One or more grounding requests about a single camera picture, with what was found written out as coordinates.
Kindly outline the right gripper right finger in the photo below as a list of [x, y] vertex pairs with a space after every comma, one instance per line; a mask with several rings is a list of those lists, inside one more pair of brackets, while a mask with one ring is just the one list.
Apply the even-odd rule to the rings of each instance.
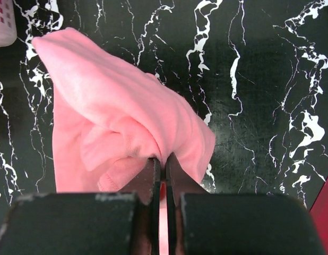
[[324, 254], [309, 212], [293, 197], [210, 194], [171, 154], [165, 166], [170, 254]]

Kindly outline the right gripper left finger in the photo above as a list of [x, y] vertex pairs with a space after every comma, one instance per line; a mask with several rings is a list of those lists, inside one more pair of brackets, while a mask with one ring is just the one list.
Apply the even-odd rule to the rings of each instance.
[[0, 254], [158, 254], [160, 163], [118, 192], [37, 193], [16, 199]]

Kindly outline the light pink t shirt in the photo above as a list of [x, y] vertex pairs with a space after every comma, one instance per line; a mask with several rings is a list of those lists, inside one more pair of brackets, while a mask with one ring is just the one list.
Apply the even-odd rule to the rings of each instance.
[[54, 88], [56, 191], [116, 192], [175, 154], [202, 181], [215, 135], [184, 97], [73, 28], [32, 40]]

